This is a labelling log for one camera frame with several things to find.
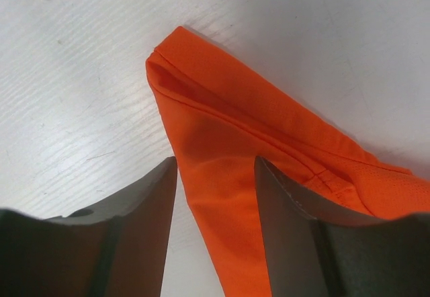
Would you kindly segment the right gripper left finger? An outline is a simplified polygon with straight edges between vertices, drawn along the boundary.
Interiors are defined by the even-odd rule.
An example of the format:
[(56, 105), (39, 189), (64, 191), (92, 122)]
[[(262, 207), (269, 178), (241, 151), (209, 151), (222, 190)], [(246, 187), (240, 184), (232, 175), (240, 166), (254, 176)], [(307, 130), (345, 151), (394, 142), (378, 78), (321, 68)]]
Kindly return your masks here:
[(177, 161), (67, 217), (1, 210), (2, 296), (159, 296)]

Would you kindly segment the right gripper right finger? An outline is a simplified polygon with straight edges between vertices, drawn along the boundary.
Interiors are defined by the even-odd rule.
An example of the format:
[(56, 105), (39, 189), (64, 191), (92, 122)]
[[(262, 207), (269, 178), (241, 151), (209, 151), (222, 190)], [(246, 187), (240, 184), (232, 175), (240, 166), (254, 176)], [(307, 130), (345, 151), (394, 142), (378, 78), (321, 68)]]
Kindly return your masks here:
[(428, 296), (429, 215), (384, 220), (342, 207), (255, 159), (274, 296)]

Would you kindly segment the orange t shirt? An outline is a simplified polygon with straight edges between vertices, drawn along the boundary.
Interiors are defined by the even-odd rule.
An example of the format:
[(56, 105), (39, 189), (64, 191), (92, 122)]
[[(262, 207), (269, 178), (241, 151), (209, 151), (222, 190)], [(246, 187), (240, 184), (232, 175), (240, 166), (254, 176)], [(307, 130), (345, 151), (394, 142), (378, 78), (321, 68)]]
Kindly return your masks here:
[(189, 208), (227, 296), (270, 296), (255, 193), (265, 157), (298, 183), (391, 219), (429, 210), (429, 182), (385, 164), (184, 27), (146, 61)]

